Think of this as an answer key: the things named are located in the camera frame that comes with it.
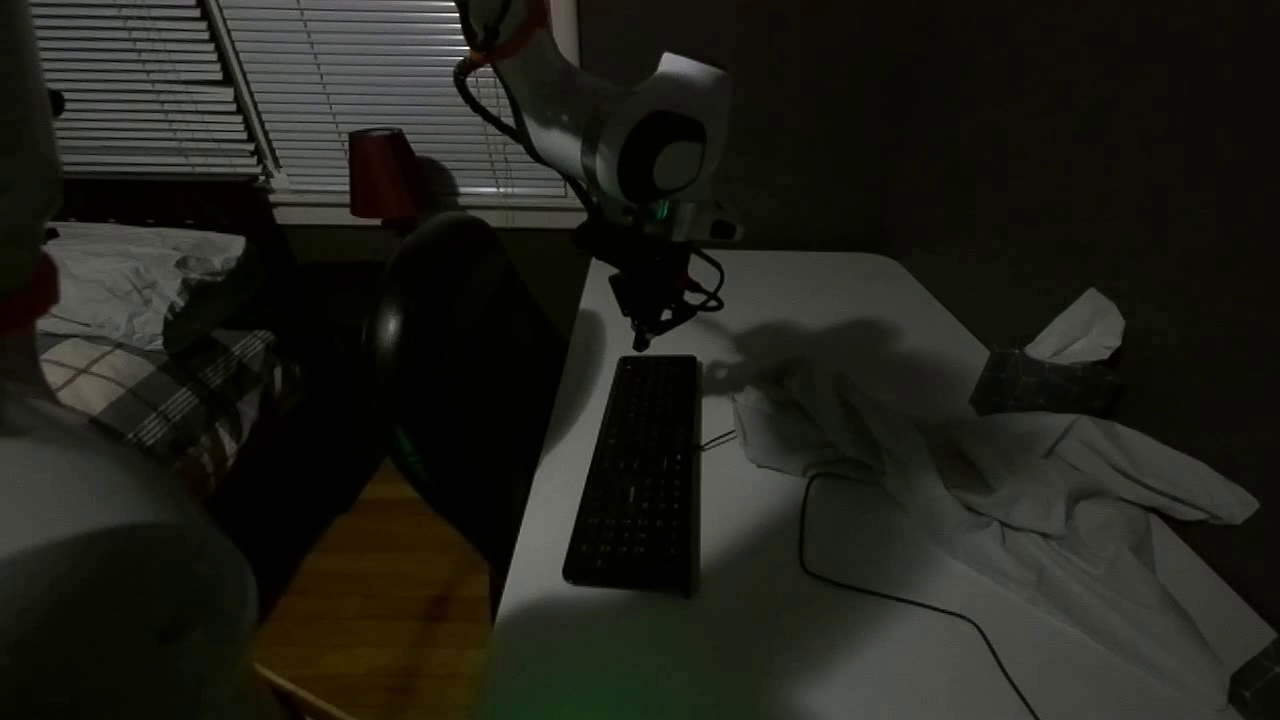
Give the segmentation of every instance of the wooden floor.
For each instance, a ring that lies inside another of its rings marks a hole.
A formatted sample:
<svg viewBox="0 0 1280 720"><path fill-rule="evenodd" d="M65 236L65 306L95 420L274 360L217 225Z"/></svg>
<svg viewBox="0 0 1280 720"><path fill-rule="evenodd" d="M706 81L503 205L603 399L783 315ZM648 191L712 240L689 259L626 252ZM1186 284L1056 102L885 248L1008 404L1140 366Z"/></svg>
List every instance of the wooden floor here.
<svg viewBox="0 0 1280 720"><path fill-rule="evenodd" d="M357 720L470 717L488 647L481 557L382 468L257 638L267 672Z"/></svg>

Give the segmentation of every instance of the cable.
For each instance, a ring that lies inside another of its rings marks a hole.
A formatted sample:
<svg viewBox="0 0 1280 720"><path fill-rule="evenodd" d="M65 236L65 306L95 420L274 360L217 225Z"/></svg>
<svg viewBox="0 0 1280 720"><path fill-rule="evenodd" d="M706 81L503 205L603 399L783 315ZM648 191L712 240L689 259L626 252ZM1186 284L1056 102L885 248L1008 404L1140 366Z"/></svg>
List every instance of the cable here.
<svg viewBox="0 0 1280 720"><path fill-rule="evenodd" d="M497 49L508 17L511 17L511 0L503 0L503 3L497 6L497 17L488 19L488 28L485 28L485 49Z"/></svg>
<svg viewBox="0 0 1280 720"><path fill-rule="evenodd" d="M477 69L488 69L488 64L477 61L477 57L464 57L459 64L454 64L454 88L455 88L455 96L459 96L488 126L497 126L500 135L508 135L511 143L519 143L525 152L533 152L530 135L525 135L515 124L500 121L494 106L481 102L481 96L477 96L473 85L470 85L470 81L477 76Z"/></svg>
<svg viewBox="0 0 1280 720"><path fill-rule="evenodd" d="M1003 683L1014 686L1014 697L1024 702L1024 713L1030 713L1034 720L1042 720L1035 702L1034 702L1030 693L1015 683L1015 677L1008 672L1003 657L997 650L997 643L993 643L993 637L986 632L980 621L971 621L971 617L966 617L966 613L952 613L952 606L942 606L942 604L914 599L914 596L893 596L893 590L879 590L879 587L868 587L868 585L850 585L850 580L825 577L825 571L817 571L817 566L810 563L803 537L810 537L810 500L813 500L813 489L817 489L817 477L803 479L803 500L802 500L802 543L798 543L798 551L802 551L802 571L803 571L810 580L830 585L830 587L839 587L839 590L858 590L858 596L872 596L872 599L885 599L885 604L905 604L905 606L919 606L919 613L934 613L934 617L949 617L949 621L956 621L956 625L968 625L968 629L986 638L997 672L1003 677Z"/></svg>
<svg viewBox="0 0 1280 720"><path fill-rule="evenodd" d="M712 252L706 252L706 248L689 248L697 259L706 259L712 272L717 272L717 284L712 289L706 289L706 284L697 284L691 276L689 276L689 289L697 289L699 291L699 302L691 302L697 313L719 313L726 306L726 263L712 256Z"/></svg>
<svg viewBox="0 0 1280 720"><path fill-rule="evenodd" d="M708 440L699 442L699 450L712 450L712 446L734 442L734 440L738 440L738 429L717 431L717 434L708 434Z"/></svg>

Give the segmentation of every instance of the black cable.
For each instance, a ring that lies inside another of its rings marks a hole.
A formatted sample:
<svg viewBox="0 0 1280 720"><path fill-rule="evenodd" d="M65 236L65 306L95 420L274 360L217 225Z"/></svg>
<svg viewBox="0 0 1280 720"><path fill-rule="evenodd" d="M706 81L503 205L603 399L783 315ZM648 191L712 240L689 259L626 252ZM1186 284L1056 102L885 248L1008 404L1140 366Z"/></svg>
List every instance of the black cable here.
<svg viewBox="0 0 1280 720"><path fill-rule="evenodd" d="M481 96L473 93L470 81L473 81L477 69L481 69L481 64L470 64L470 61L454 64L454 88L455 88L455 96L459 96L488 126L497 126L500 135L508 135L511 143L519 143L519 149L530 152L530 135L525 135L515 124L500 121L494 106L485 106Z"/></svg>
<svg viewBox="0 0 1280 720"><path fill-rule="evenodd" d="M850 580L825 577L825 571L817 571L817 566L810 563L803 537L810 537L810 500L813 500L813 489L817 489L817 477L803 479L803 500L802 500L802 543L798 543L798 551L802 551L802 571L803 571L810 580L830 585L830 587L839 587L839 590L858 590L858 596L872 596L872 599L885 599L885 604L905 604L905 606L919 606L919 613L934 613L934 617L949 617L949 621L956 621L956 625L968 625L968 629L986 638L997 672L1003 677L1003 683L1014 686L1014 697L1024 702L1024 713L1030 713L1034 720L1042 720L1035 702L1034 702L1030 693L1014 680L1003 657L997 650L997 643L993 643L993 637L986 632L980 621L971 621L971 617L966 617L966 613L952 613L952 606L942 606L942 604L914 599L914 596L893 596L893 590L879 590L879 587L850 585Z"/></svg>
<svg viewBox="0 0 1280 720"><path fill-rule="evenodd" d="M699 442L699 450L712 450L712 446L734 442L734 440L738 440L738 429L717 431L717 434L708 434L708 440Z"/></svg>
<svg viewBox="0 0 1280 720"><path fill-rule="evenodd" d="M712 256L712 252L706 252L706 248L689 248L697 259L706 259L706 263L712 263L712 272L717 272L717 284L712 289L706 289L706 284L697 284L697 278L689 278L706 299L699 302L691 302L697 313L719 313L726 306L726 263Z"/></svg>

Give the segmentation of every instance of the chair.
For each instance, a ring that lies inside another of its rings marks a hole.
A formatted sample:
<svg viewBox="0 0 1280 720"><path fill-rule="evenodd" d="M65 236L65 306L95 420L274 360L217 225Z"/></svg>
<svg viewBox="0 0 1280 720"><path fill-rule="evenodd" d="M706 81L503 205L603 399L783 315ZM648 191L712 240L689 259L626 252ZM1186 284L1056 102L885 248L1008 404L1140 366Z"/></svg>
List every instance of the chair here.
<svg viewBox="0 0 1280 720"><path fill-rule="evenodd" d="M364 347L391 465L488 560L497 604L568 338L500 236L443 210L391 256Z"/></svg>

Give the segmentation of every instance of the crumpled white fabric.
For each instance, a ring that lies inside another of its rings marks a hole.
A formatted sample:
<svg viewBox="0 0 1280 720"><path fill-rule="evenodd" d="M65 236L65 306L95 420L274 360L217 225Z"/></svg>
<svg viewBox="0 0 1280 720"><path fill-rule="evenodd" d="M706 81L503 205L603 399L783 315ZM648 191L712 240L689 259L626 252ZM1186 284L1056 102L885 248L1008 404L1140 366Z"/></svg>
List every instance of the crumpled white fabric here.
<svg viewBox="0 0 1280 720"><path fill-rule="evenodd" d="M1156 511L1210 522L1255 511L1255 500L1210 465L1093 417L934 424L885 409L858 371L822 355L744 389L738 420L751 465L879 482L952 560L1075 625L1153 680L1226 702L1232 669L1153 566Z"/></svg>
<svg viewBox="0 0 1280 720"><path fill-rule="evenodd" d="M1114 297L1088 289L1024 351L1044 363L1108 360L1126 338L1126 315Z"/></svg>
<svg viewBox="0 0 1280 720"><path fill-rule="evenodd" d="M165 324L188 302L197 284L226 278L246 236L137 225L53 225L48 256L59 269L59 299L42 332L102 337L162 351Z"/></svg>

